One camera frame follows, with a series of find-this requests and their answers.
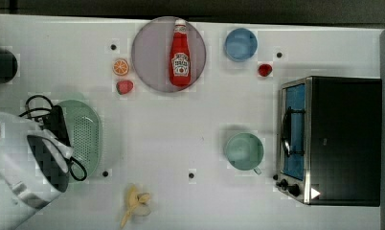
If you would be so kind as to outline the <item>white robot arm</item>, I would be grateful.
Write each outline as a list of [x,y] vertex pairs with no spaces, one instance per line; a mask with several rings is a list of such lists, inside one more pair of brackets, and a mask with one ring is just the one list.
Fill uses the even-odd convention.
[[0,230],[15,230],[66,192],[72,155],[37,122],[0,112]]

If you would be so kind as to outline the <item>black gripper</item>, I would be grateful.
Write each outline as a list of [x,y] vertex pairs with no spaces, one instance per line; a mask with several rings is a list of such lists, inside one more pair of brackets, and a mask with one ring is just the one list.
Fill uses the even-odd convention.
[[59,142],[67,147],[71,146],[63,110],[59,105],[53,106],[51,111],[43,117],[43,124],[56,136]]

